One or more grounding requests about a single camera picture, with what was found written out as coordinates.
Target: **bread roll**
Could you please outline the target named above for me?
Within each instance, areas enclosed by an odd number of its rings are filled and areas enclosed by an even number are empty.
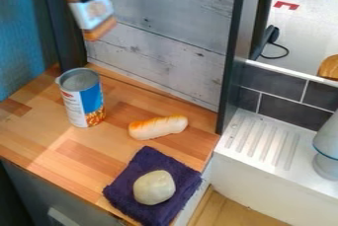
[[[176,114],[149,120],[134,121],[129,127],[129,135],[137,140],[147,140],[172,133],[182,132],[188,125],[185,116]]]

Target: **gray tile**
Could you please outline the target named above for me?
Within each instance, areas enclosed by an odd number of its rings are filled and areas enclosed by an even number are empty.
[[[297,77],[246,65],[242,86],[300,101],[305,82]]]
[[[241,88],[239,91],[238,106],[250,112],[256,112],[259,93],[250,89]]]
[[[314,131],[319,130],[332,115],[330,112],[264,94],[258,113]]]
[[[338,109],[338,88],[310,81],[303,101],[335,112]]]

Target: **wood panel wall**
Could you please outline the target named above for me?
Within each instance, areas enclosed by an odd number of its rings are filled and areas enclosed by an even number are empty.
[[[119,25],[89,61],[216,111],[233,0],[112,0]]]

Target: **dish towel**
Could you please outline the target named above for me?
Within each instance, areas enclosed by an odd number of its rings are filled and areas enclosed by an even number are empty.
[[[156,205],[144,205],[133,198],[133,183],[155,170],[171,174],[176,185],[174,195]],[[106,199],[122,213],[144,226],[167,226],[184,207],[202,182],[201,173],[159,151],[145,146],[129,162],[126,169],[103,190]]]

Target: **can label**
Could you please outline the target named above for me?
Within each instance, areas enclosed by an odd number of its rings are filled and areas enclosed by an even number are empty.
[[[99,124],[106,116],[100,83],[80,92],[61,89],[69,120],[78,127]]]

